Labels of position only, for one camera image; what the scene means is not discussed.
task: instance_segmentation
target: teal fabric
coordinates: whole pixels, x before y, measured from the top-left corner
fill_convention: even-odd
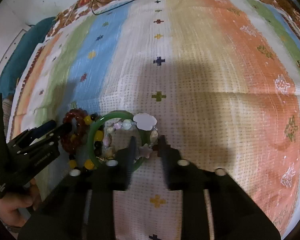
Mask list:
[[[43,19],[22,36],[0,75],[2,98],[15,93],[17,79],[21,78],[37,44],[44,41],[48,31],[54,25],[54,19],[55,17]]]

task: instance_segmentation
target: blue stripe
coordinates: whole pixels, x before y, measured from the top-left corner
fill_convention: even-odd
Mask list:
[[[284,20],[282,15],[271,5],[264,4],[274,15],[274,17],[281,23],[281,25],[284,27],[285,31],[289,34],[289,36],[293,39],[295,44],[297,45],[298,49],[300,50],[300,40],[295,35],[295,33],[291,30],[290,26],[287,24],[287,22]]]
[[[130,5],[131,3],[111,11],[110,14],[104,13],[96,17],[70,69],[60,114],[64,114],[64,107],[69,109],[70,103],[74,101],[78,108],[87,110],[90,114],[100,113],[98,98]],[[88,54],[92,51],[96,52],[96,56],[89,59]],[[86,79],[80,82],[85,74]]]

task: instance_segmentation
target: yellow bead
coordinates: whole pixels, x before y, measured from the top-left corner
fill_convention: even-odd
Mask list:
[[[94,164],[93,164],[92,160],[90,160],[90,159],[86,160],[86,162],[84,163],[84,166],[87,170],[92,170],[94,168]]]
[[[90,125],[93,122],[91,120],[91,116],[90,115],[87,115],[83,120],[86,123],[86,125]]]
[[[94,140],[98,141],[98,142],[101,142],[103,140],[103,132],[98,130],[96,132],[96,134],[94,135]]]
[[[73,140],[76,138],[77,136],[75,134],[71,135],[70,137],[70,142],[73,142]]]
[[[69,160],[69,166],[71,169],[78,167],[77,162],[75,160]]]

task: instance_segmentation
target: bed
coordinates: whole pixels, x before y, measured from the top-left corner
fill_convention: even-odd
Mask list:
[[[298,7],[290,0],[135,0],[110,10],[130,0],[99,1],[112,3],[78,0],[61,12],[35,48],[7,140],[50,119],[61,123],[73,108],[151,114],[183,158],[227,169],[287,236],[300,219]],[[110,11],[94,16],[91,6]],[[60,152],[36,176],[43,199],[70,171]],[[77,155],[83,162],[86,146]],[[130,189],[114,194],[117,239],[179,239],[181,203],[152,154]]]

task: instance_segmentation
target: hand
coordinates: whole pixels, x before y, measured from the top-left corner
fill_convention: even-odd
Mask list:
[[[0,199],[0,218],[7,225],[22,227],[26,223],[26,220],[20,214],[18,208],[33,206],[33,209],[36,210],[41,203],[39,189],[35,180],[32,179],[30,183],[31,186],[28,190],[29,195],[8,192]]]

